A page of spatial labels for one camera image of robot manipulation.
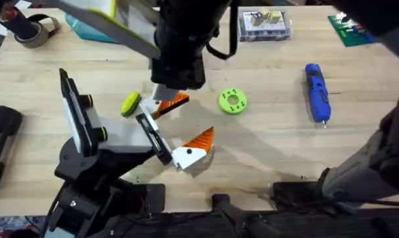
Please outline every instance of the wooden table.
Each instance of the wooden table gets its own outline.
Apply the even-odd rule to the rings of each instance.
[[[132,182],[159,182],[167,188],[167,212],[209,210],[209,198],[228,193],[244,209],[269,210],[273,182],[315,180],[356,152],[399,96],[399,59],[381,44],[345,48],[327,20],[332,7],[286,7],[294,36],[285,42],[239,43],[228,61],[204,52],[206,85],[189,91],[191,101],[158,120],[170,144],[189,141],[215,127],[214,153],[190,173],[164,167],[156,158],[130,171]],[[118,45],[81,40],[57,9],[46,13],[62,29],[49,43],[26,49],[9,34],[0,49],[0,104],[25,115],[9,153],[0,185],[0,216],[45,214],[62,180],[54,176],[58,155],[70,137],[61,101],[58,68],[91,93],[98,112],[120,118],[132,91],[152,91],[148,61]],[[228,51],[228,15],[212,45]],[[330,91],[332,119],[316,129],[310,119],[304,67],[320,64]],[[246,111],[224,114],[217,96],[242,89]]]

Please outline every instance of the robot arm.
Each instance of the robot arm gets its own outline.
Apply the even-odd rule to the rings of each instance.
[[[154,100],[173,100],[178,90],[199,89],[205,83],[202,50],[223,60],[237,48],[238,0],[164,0],[158,12],[141,0],[58,1],[63,11],[121,44],[151,59]],[[227,7],[230,15],[230,53],[210,44],[219,33]]]

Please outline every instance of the cable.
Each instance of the cable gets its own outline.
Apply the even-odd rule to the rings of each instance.
[[[399,202],[396,201],[383,201],[383,200],[371,200],[371,199],[361,199],[361,198],[339,198],[333,199],[334,202],[358,202],[364,204],[376,204],[384,206],[399,206]]]
[[[191,216],[189,218],[181,219],[180,221],[175,221],[173,223],[168,223],[168,224],[162,224],[162,223],[160,223],[160,224],[148,224],[148,223],[142,223],[142,222],[135,221],[135,220],[133,220],[131,218],[128,218],[128,217],[123,217],[123,218],[127,219],[128,221],[131,221],[134,225],[140,225],[140,226],[144,226],[144,227],[163,227],[163,226],[164,227],[170,227],[170,226],[180,225],[182,223],[186,223],[186,222],[194,220],[194,219],[204,218],[204,217],[209,216],[211,214],[212,214],[212,212],[206,212],[206,213],[203,213],[203,214],[199,214],[199,215],[196,215],[196,216]]]
[[[45,234],[46,234],[46,230],[48,228],[48,222],[49,222],[49,218],[52,215],[52,212],[54,211],[56,204],[58,203],[58,198],[60,197],[62,190],[67,187],[67,181],[64,181],[64,183],[61,185],[60,190],[58,191],[58,193],[56,194],[54,201],[52,201],[51,206],[49,207],[48,213],[46,214],[45,217],[45,222],[43,223],[42,229],[40,230],[40,235],[39,238],[44,238]]]
[[[28,218],[28,216],[24,216],[24,218],[26,218],[29,224],[31,224],[34,228],[36,228],[38,232],[40,232],[40,228],[37,225],[35,225],[34,222]]]

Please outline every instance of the green 3d printed ring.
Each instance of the green 3d printed ring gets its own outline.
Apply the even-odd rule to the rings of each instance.
[[[245,110],[247,99],[244,92],[240,89],[225,89],[218,97],[218,104],[225,113],[239,114]]]

